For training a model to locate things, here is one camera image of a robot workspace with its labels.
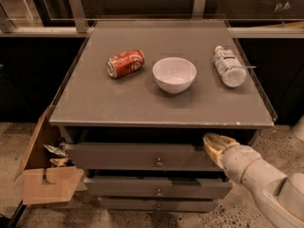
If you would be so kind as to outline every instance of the cardboard box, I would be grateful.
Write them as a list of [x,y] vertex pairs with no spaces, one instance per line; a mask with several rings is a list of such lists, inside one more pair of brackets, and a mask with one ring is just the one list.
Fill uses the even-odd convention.
[[54,145],[61,138],[59,128],[48,122],[48,109],[40,117],[30,138],[15,179],[22,173],[23,204],[70,201],[84,170],[70,167],[50,167],[48,151],[43,144]]

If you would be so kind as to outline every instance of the speckled floor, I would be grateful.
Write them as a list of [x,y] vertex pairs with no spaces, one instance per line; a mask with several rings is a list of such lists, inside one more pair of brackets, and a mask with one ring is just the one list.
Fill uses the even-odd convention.
[[[22,176],[13,181],[34,123],[0,123],[0,213],[10,218],[22,195]],[[263,158],[290,175],[304,172],[304,142],[289,126],[262,130],[253,148]],[[273,227],[254,204],[252,195],[240,185],[211,213],[107,211],[87,191],[77,192],[69,203],[28,206],[16,227]]]

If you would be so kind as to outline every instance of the gray tabletop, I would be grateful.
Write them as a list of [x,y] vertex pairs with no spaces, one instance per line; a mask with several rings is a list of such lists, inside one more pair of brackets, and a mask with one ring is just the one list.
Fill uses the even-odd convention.
[[[212,62],[219,45],[233,50],[243,62],[223,21],[100,21],[49,121],[66,126],[272,126],[249,75],[237,88],[222,83]],[[120,79],[111,78],[107,59],[133,48],[144,53],[144,66]],[[157,61],[171,56],[191,61],[198,72],[195,82],[178,95],[162,91],[152,74]]]

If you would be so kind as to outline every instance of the white robotic arm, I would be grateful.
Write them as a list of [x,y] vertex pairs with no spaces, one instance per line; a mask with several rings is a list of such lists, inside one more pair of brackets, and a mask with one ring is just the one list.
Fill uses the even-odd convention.
[[304,228],[304,174],[288,177],[261,158],[252,147],[208,133],[205,150],[231,180],[244,185],[256,207],[278,228]]

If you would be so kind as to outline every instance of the drawer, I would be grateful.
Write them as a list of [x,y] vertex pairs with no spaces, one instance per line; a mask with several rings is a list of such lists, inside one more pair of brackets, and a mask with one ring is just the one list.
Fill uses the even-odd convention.
[[202,147],[190,144],[79,143],[66,152],[78,168],[135,170],[219,170]]
[[177,212],[211,212],[218,206],[209,199],[122,199],[100,198],[102,208],[108,210],[162,210]]
[[84,183],[91,195],[160,199],[224,199],[232,188],[222,179],[94,177]]

